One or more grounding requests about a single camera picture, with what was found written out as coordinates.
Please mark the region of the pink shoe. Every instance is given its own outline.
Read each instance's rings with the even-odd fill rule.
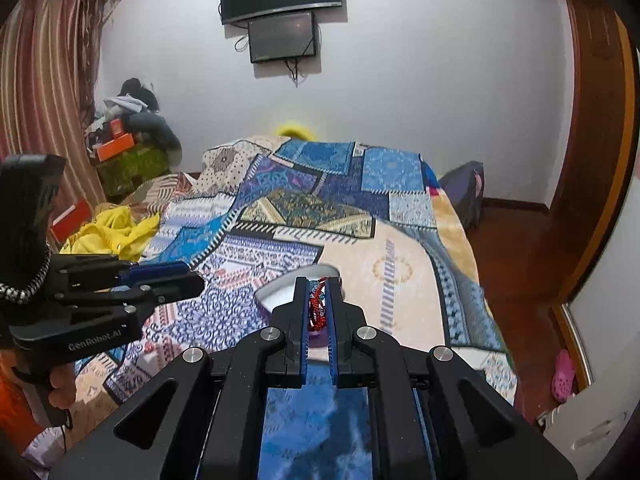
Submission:
[[[551,394],[558,402],[567,402],[574,387],[575,367],[569,352],[561,350],[556,357],[556,373],[551,380]]]

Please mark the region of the hand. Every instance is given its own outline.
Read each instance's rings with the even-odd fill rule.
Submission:
[[[13,350],[0,350],[0,370],[12,383],[22,386],[12,367],[15,366],[16,359]],[[74,366],[72,364],[56,366],[49,375],[49,382],[53,391],[49,394],[49,403],[56,408],[66,410],[76,402],[76,378],[74,377]]]

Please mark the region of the triangular cutout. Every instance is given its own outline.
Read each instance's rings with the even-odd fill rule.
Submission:
[[[513,424],[470,381],[460,381],[458,390],[481,447],[493,446],[515,434]]]
[[[178,383],[174,380],[163,383],[114,428],[115,436],[140,449],[151,448],[177,387]]]

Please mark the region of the orange clothing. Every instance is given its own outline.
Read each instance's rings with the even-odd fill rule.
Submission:
[[[9,442],[22,453],[44,428],[36,424],[20,386],[0,370],[0,428]]]

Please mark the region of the blanket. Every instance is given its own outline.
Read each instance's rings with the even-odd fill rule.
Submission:
[[[77,363],[71,446],[189,346],[217,351],[266,326],[254,292],[320,262],[340,270],[346,301],[402,345],[447,345],[513,403],[516,376],[471,247],[417,153],[359,142],[253,137],[204,153],[185,194],[163,203],[142,261],[183,260],[199,298],[162,305],[140,341]],[[307,386],[270,390],[260,478],[370,478],[364,390],[330,384],[311,348]]]

